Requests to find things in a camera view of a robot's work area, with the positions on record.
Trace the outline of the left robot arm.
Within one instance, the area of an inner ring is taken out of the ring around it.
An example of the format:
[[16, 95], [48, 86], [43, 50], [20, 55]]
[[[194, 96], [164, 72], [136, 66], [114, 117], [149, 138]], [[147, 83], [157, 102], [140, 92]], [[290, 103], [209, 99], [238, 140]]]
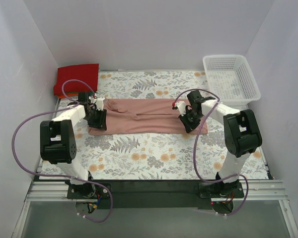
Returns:
[[91, 173], [76, 159], [75, 125], [85, 120], [87, 125], [101, 131], [107, 129], [104, 108], [105, 98], [96, 98], [83, 92], [78, 100], [71, 102], [65, 110], [52, 120], [40, 124], [40, 155], [43, 161], [57, 166], [69, 180], [66, 182], [74, 192], [85, 198], [96, 193]]

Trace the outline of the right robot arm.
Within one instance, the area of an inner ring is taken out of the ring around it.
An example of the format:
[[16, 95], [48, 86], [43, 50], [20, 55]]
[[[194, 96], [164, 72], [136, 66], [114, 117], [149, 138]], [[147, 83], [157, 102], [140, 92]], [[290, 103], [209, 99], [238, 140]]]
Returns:
[[201, 183], [198, 191], [202, 198], [233, 197], [242, 190], [239, 178], [246, 160], [262, 145], [262, 136], [252, 110], [238, 110], [221, 103], [220, 98], [209, 92], [201, 95], [202, 89], [186, 90], [188, 102], [176, 98], [172, 108], [179, 111], [179, 119], [187, 133], [198, 130], [212, 118], [223, 125], [224, 142], [227, 154], [222, 168], [214, 180], [207, 180], [198, 175]]

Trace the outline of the pink t shirt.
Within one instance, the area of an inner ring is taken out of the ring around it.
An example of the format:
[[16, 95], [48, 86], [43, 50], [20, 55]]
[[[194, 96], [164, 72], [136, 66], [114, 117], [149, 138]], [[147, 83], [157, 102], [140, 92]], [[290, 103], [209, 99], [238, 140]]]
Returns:
[[172, 99], [108, 99], [105, 131], [87, 127], [89, 135], [135, 133], [185, 134]]

